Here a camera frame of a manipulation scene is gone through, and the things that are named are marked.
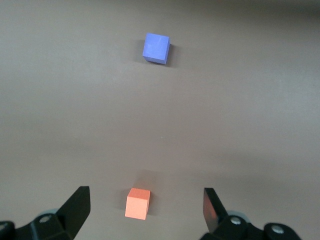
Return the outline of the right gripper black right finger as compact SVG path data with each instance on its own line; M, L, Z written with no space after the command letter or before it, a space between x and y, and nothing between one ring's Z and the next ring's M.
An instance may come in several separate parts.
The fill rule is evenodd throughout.
M255 227L239 214L229 214L216 191L203 191L203 216L208 228L202 240L299 240L301 237L289 226L267 223L263 229Z

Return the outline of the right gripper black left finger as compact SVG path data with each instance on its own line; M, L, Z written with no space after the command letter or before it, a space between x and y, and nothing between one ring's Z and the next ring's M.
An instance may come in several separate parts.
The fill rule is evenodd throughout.
M90 187L80 186L54 213L37 216L16 228L14 222L0 222L2 240L73 240L91 212Z

